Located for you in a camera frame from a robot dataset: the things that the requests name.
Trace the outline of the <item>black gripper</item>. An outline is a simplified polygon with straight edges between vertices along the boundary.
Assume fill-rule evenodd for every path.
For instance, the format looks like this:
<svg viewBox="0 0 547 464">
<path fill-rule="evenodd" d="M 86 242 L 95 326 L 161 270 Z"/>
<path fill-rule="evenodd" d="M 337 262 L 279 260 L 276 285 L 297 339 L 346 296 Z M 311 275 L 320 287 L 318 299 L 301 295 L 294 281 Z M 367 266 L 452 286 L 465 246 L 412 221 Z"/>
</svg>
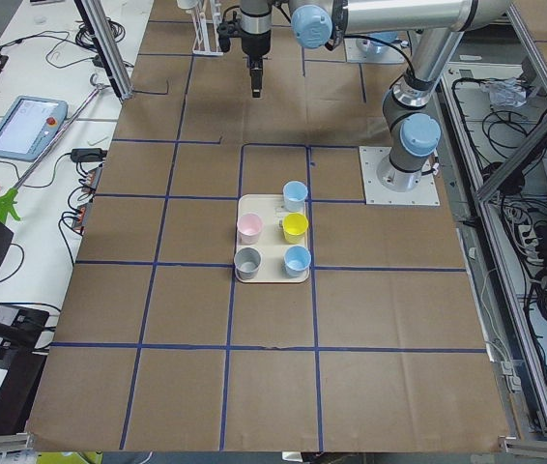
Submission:
<svg viewBox="0 0 547 464">
<path fill-rule="evenodd" d="M 248 56 L 247 65 L 250 75 L 251 96 L 255 99 L 262 97 L 263 87 L 263 59 L 271 50 L 271 29 L 259 34 L 252 34 L 240 29 L 242 50 Z"/>
</svg>

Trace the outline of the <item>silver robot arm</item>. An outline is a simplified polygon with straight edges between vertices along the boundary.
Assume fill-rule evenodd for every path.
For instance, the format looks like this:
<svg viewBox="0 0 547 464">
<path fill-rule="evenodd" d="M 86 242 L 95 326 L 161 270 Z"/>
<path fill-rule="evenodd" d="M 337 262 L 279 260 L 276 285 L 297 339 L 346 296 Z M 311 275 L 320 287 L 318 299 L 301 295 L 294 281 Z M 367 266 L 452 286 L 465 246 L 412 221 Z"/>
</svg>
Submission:
<svg viewBox="0 0 547 464">
<path fill-rule="evenodd" d="M 387 91 L 383 114 L 392 147 L 377 168 L 387 189 L 414 189 L 441 138 L 439 124 L 422 114 L 463 34 L 481 28 L 510 6 L 507 1 L 290 1 L 291 27 L 301 47 L 334 48 L 366 33 L 421 33 L 412 58 Z"/>
</svg>

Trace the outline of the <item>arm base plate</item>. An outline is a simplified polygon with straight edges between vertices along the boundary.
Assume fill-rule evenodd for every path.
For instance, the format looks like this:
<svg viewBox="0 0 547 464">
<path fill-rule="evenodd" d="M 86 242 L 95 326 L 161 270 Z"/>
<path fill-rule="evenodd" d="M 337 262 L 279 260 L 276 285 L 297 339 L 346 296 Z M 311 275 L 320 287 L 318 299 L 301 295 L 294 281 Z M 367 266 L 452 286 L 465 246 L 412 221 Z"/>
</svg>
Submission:
<svg viewBox="0 0 547 464">
<path fill-rule="evenodd" d="M 372 206 L 438 207 L 440 199 L 429 161 L 417 173 L 396 170 L 390 147 L 359 146 L 364 199 Z"/>
<path fill-rule="evenodd" d="M 369 37 L 389 43 L 400 50 L 409 48 L 409 41 L 401 36 L 400 31 L 371 33 Z M 397 65 L 405 62 L 400 53 L 380 43 L 365 39 L 346 39 L 344 43 L 346 60 L 349 63 Z"/>
</svg>

